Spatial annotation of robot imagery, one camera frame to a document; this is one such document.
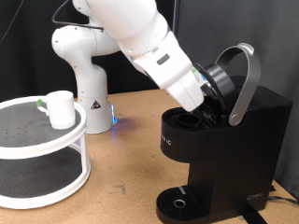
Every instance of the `coffee maker drip tray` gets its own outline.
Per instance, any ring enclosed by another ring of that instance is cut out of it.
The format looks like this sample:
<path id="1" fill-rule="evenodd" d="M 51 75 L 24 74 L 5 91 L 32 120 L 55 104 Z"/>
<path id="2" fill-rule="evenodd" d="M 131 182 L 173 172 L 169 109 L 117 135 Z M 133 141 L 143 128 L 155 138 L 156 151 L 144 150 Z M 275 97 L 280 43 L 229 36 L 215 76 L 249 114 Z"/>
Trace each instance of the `coffee maker drip tray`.
<path id="1" fill-rule="evenodd" d="M 205 219 L 207 216 L 203 206 L 188 186 L 167 189 L 162 192 L 157 199 L 157 208 L 158 217 L 164 223 L 169 218 L 172 223 L 190 220 L 194 223 L 200 223 L 200 219 Z"/>

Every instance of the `table surface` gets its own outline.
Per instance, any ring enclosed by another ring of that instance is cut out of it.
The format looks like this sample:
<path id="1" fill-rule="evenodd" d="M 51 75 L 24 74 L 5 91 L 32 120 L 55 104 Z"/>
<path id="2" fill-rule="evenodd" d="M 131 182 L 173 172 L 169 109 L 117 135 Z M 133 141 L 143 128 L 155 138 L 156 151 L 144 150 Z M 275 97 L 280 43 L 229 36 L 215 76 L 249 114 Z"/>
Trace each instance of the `table surface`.
<path id="1" fill-rule="evenodd" d="M 87 135 L 92 171 L 72 196 L 30 210 L 0 209 L 0 223 L 161 223 L 157 196 L 165 189 L 187 184 L 189 164 L 168 159 L 160 150 L 161 116 L 179 106 L 166 91 L 109 95 L 119 120 L 106 133 Z M 270 195 L 292 198 L 278 183 Z M 299 206 L 269 202 L 260 212 L 270 224 L 297 224 Z M 242 217 L 220 224 L 246 224 Z"/>

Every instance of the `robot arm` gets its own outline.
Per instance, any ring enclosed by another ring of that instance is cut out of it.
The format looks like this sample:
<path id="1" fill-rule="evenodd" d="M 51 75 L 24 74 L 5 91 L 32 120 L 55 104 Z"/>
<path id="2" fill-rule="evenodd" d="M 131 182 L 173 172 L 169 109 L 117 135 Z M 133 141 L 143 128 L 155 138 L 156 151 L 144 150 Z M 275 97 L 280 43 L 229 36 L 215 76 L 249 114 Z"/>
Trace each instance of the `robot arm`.
<path id="1" fill-rule="evenodd" d="M 73 0 L 73 4 L 77 11 L 89 17 L 87 26 L 102 26 L 85 0 Z M 93 64 L 92 57 L 119 51 L 118 42 L 106 31 L 73 24 L 54 32 L 52 46 L 74 70 L 78 103 L 86 111 L 89 121 L 86 133 L 109 130 L 116 120 L 112 115 L 112 104 L 107 99 L 107 74 L 102 67 Z"/>
<path id="2" fill-rule="evenodd" d="M 204 101 L 192 63 L 154 0 L 86 0 L 135 68 L 166 89 L 187 111 Z"/>

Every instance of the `power cord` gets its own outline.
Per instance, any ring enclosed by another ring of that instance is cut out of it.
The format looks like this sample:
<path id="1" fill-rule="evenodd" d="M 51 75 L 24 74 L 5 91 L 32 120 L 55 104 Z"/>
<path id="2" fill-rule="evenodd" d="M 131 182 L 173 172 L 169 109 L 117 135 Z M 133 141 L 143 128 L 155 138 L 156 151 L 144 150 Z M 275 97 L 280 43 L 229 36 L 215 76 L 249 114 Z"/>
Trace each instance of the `power cord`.
<path id="1" fill-rule="evenodd" d="M 268 201 L 274 201 L 274 200 L 286 200 L 286 201 L 288 201 L 288 202 L 290 202 L 290 203 L 294 203 L 294 204 L 299 205 L 299 202 L 296 201 L 296 200 L 294 200 L 294 199 L 281 198 L 281 197 L 278 197 L 278 196 L 270 196 L 270 197 L 268 198 Z"/>
<path id="2" fill-rule="evenodd" d="M 58 12 L 60 11 L 60 9 L 62 9 L 62 7 L 65 6 L 66 3 L 68 3 L 69 0 L 66 0 L 54 13 L 53 17 L 52 17 L 52 22 L 54 22 L 57 25 L 74 25 L 74 26 L 79 26 L 79 27 L 85 27 L 85 28 L 93 28 L 93 29 L 98 29 L 98 30 L 102 30 L 104 31 L 103 27 L 99 27 L 99 26 L 91 26 L 91 25 L 83 25 L 83 24 L 77 24 L 77 23 L 72 23 L 72 22 L 67 22 L 67 21 L 56 21 L 56 16 L 58 14 Z"/>
<path id="3" fill-rule="evenodd" d="M 21 0 L 21 3 L 20 3 L 20 5 L 19 5 L 18 10 L 16 11 L 16 13 L 15 13 L 15 15 L 14 15 L 12 21 L 10 22 L 10 25 L 9 25 L 8 28 L 7 28 L 7 31 L 4 33 L 4 35 L 3 35 L 2 39 L 1 39 L 1 42 L 0 42 L 0 52 L 1 52 L 1 47 L 2 47 L 2 43 L 3 43 L 3 41 L 4 41 L 4 38 L 5 38 L 6 35 L 8 34 L 8 31 L 9 31 L 9 29 L 10 29 L 12 23 L 15 21 L 17 15 L 19 14 L 19 11 L 20 11 L 20 9 L 21 9 L 21 6 L 22 6 L 23 2 L 24 2 L 24 0 Z"/>

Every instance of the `coffee maker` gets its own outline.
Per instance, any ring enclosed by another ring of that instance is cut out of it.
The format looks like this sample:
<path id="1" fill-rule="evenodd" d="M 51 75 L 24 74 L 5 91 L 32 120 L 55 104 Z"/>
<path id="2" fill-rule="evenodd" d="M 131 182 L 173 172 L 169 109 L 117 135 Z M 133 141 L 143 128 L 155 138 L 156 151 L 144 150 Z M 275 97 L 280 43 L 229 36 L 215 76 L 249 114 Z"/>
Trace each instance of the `coffee maker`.
<path id="1" fill-rule="evenodd" d="M 230 77 L 239 53 L 246 77 Z M 157 199 L 163 223 L 202 224 L 248 216 L 266 207 L 292 102 L 258 86 L 261 65 L 247 44 L 225 50 L 212 65 L 193 63 L 207 79 L 205 101 L 192 113 L 173 108 L 162 116 L 161 150 L 190 164 L 188 184 Z"/>

